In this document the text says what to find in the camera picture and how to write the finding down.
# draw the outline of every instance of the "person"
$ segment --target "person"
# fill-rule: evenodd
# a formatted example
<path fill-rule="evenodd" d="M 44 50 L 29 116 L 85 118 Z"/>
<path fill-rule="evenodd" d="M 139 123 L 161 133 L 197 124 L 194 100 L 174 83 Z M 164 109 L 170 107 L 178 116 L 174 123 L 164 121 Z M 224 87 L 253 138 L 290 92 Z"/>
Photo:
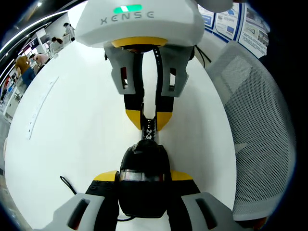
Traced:
<path fill-rule="evenodd" d="M 20 77 L 21 75 L 21 78 L 24 84 L 26 84 L 27 88 L 29 87 L 32 80 L 34 80 L 35 78 L 35 73 L 30 67 L 29 63 L 30 63 L 30 60 L 27 56 L 19 56 L 17 57 L 16 64 L 15 64 L 18 77 Z"/>
<path fill-rule="evenodd" d="M 72 25 L 70 25 L 69 23 L 64 23 L 63 26 L 65 27 L 65 33 L 64 33 L 64 36 L 66 35 L 70 35 L 71 37 L 71 41 L 75 41 L 75 30 L 74 28 L 72 27 Z"/>
<path fill-rule="evenodd" d="M 34 61 L 34 56 L 35 56 L 35 54 L 32 54 L 32 55 L 29 56 L 29 60 L 30 60 L 31 62 Z"/>
<path fill-rule="evenodd" d="M 37 61 L 37 63 L 42 66 L 46 64 L 50 60 L 50 58 L 45 54 L 38 53 L 34 55 L 34 60 Z"/>
<path fill-rule="evenodd" d="M 51 41 L 52 41 L 52 43 L 51 43 L 50 47 L 51 47 L 51 52 L 52 53 L 58 52 L 64 46 L 64 43 L 63 43 L 62 39 L 53 37 L 51 39 Z"/>
<path fill-rule="evenodd" d="M 38 53 L 34 56 L 34 60 L 37 61 L 37 63 L 39 64 L 39 69 L 37 71 L 38 74 L 45 66 L 45 64 L 50 61 L 50 58 L 45 54 Z"/>

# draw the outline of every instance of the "poster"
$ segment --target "poster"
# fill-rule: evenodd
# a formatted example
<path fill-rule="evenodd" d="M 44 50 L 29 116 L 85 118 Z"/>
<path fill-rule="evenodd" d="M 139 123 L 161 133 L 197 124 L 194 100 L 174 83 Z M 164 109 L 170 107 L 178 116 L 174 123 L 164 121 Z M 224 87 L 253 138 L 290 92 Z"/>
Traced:
<path fill-rule="evenodd" d="M 200 12 L 201 16 L 204 19 L 204 25 L 206 25 L 206 26 L 208 26 L 210 28 L 213 28 L 214 13 L 204 9 L 199 4 L 198 4 L 198 9 L 199 9 L 199 12 Z"/>
<path fill-rule="evenodd" d="M 239 3 L 233 3 L 231 9 L 216 14 L 215 29 L 229 39 L 234 39 L 239 17 Z"/>
<path fill-rule="evenodd" d="M 270 27 L 249 5 L 245 4 L 243 27 L 239 43 L 257 58 L 266 55 Z"/>

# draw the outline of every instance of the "woman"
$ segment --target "woman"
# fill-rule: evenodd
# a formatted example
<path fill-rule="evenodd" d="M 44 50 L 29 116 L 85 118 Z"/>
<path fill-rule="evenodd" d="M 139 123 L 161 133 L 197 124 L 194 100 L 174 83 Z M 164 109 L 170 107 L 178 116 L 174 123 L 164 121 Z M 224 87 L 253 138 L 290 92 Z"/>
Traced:
<path fill-rule="evenodd" d="M 75 41 L 75 30 L 74 28 L 72 28 L 72 25 L 70 25 L 69 23 L 64 23 L 63 26 L 65 27 L 64 36 L 69 34 L 71 37 L 71 41 Z"/>
<path fill-rule="evenodd" d="M 56 38 L 56 37 L 53 37 L 51 39 L 52 43 L 50 45 L 50 48 L 51 48 L 51 52 L 54 54 L 54 53 L 57 53 L 58 51 L 60 51 L 63 46 L 64 46 L 64 43 L 61 39 L 59 38 Z"/>
<path fill-rule="evenodd" d="M 30 60 L 27 56 L 19 56 L 16 60 L 15 68 L 18 72 L 18 77 L 21 75 L 23 82 L 26 84 L 27 88 L 29 87 L 32 80 L 35 78 L 34 71 L 29 65 Z"/>

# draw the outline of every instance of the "black strap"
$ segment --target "black strap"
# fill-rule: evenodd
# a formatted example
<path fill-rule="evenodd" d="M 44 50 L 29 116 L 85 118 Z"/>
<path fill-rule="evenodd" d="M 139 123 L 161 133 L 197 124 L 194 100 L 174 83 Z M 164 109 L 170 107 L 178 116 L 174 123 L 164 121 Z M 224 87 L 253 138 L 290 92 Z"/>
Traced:
<path fill-rule="evenodd" d="M 133 220 L 135 217 L 130 217 L 130 218 L 127 218 L 127 219 L 124 219 L 124 220 L 117 220 L 117 221 L 129 221 L 129 220 Z"/>
<path fill-rule="evenodd" d="M 72 190 L 73 194 L 76 195 L 77 192 L 75 191 L 75 189 L 73 188 L 73 186 L 70 184 L 70 182 L 67 181 L 67 179 L 65 179 L 65 177 L 60 176 L 60 179 L 64 182 L 64 184 L 66 184 L 70 190 Z"/>

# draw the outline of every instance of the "black cable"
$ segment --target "black cable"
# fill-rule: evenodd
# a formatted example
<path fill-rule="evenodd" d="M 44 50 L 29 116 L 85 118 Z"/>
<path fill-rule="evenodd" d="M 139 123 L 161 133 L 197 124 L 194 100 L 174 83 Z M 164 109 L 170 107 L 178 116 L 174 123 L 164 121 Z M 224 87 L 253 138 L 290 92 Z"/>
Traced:
<path fill-rule="evenodd" d="M 70 182 L 67 181 L 67 179 L 65 179 L 65 177 L 60 176 L 60 179 L 64 182 L 64 184 L 66 184 L 70 190 L 72 190 L 73 194 L 76 195 L 77 192 L 75 191 L 75 189 L 73 188 L 73 186 L 70 184 Z"/>
<path fill-rule="evenodd" d="M 197 48 L 197 50 L 199 51 L 199 52 L 201 52 L 203 55 L 204 55 L 204 57 L 211 63 L 212 61 L 209 59 L 209 57 L 196 45 L 196 48 Z"/>
<path fill-rule="evenodd" d="M 124 220 L 120 220 L 118 219 L 117 221 L 129 221 L 129 220 L 133 220 L 135 217 L 130 217 L 130 218 L 127 218 L 127 219 L 124 219 Z"/>
<path fill-rule="evenodd" d="M 205 61 L 204 61 L 203 55 L 201 54 L 200 51 L 199 51 L 199 54 L 200 54 L 200 56 L 201 56 L 201 58 L 202 58 L 202 61 L 203 61 L 203 68 L 205 68 Z"/>

